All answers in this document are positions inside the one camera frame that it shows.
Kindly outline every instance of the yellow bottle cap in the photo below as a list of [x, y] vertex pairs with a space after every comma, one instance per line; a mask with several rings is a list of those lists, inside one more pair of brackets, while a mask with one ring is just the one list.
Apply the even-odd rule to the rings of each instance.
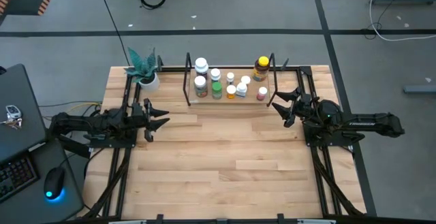
[[259, 57], [258, 63], [262, 67], [266, 67], [270, 63], [270, 60], [268, 60], [268, 57]]

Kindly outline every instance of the blue light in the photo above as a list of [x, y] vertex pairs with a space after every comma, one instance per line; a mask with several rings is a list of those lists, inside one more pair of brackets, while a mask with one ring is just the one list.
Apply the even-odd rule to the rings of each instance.
[[46, 199], [47, 202], [49, 203], [54, 203], [54, 204], [58, 204], [59, 202], [61, 202], [63, 199], [65, 198], [65, 189], [61, 190], [61, 194], [59, 194], [59, 196], [57, 196], [55, 199]]

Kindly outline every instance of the gray floor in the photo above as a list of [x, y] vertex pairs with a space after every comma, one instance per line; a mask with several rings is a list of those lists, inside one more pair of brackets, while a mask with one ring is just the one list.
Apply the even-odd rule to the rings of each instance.
[[[137, 0], [107, 1], [117, 27], [125, 31], [321, 29], [314, 0], [167, 0], [153, 11], [139, 8]], [[368, 1], [322, 0], [330, 29], [367, 27]], [[436, 29], [435, 9], [434, 5], [392, 6], [382, 23], [384, 29]], [[375, 7], [374, 17], [382, 10]], [[103, 0], [52, 0], [43, 16], [8, 16], [0, 26], [3, 32], [113, 29]], [[436, 39], [384, 42], [360, 35], [332, 39], [353, 112], [390, 111], [401, 118], [406, 130], [397, 139], [368, 133], [361, 142], [378, 215], [436, 220], [435, 97], [405, 95], [401, 90], [405, 84], [436, 79]], [[123, 41], [141, 55], [156, 47], [166, 65], [182, 65], [186, 52], [216, 65], [252, 64], [271, 52], [278, 63], [290, 58], [292, 65], [330, 64], [322, 35], [135, 36]], [[0, 53], [2, 66], [26, 65], [40, 104], [102, 100], [110, 66], [125, 65], [117, 37], [0, 37]], [[42, 112], [53, 115], [70, 107]], [[76, 173], [82, 175], [84, 161], [72, 160]]]

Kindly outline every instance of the potted plant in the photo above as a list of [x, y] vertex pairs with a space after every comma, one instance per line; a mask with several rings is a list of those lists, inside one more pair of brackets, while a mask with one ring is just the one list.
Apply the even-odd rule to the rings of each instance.
[[142, 59], [139, 54], [131, 48], [129, 48], [129, 54], [134, 66], [125, 69], [127, 74], [133, 76], [134, 82], [139, 82], [143, 90], [156, 91], [159, 88], [159, 78], [156, 73], [158, 67], [156, 67], [155, 49], [153, 49], [150, 56], [145, 59]]

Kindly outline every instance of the wooden table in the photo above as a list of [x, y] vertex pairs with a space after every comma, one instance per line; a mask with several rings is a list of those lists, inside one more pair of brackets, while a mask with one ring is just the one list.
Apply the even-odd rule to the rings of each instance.
[[[337, 102], [327, 65], [312, 66], [317, 94]], [[141, 91], [153, 107], [169, 110], [171, 121], [147, 143], [144, 130], [131, 154], [123, 219], [275, 219], [322, 217], [311, 153], [301, 122], [289, 129], [271, 106], [186, 104], [183, 73], [160, 73], [155, 93]], [[126, 75], [112, 67], [103, 109], [121, 105]], [[292, 91], [295, 74], [277, 72], [280, 91]], [[270, 89], [274, 90], [270, 77]], [[131, 88], [133, 97], [134, 85]], [[275, 102], [285, 104], [278, 97]], [[337, 184], [364, 212], [364, 203], [352, 155], [330, 148]], [[89, 164], [83, 197], [92, 206], [108, 181], [112, 149]], [[332, 213], [328, 185], [324, 184]], [[117, 189], [112, 196], [114, 214]]]

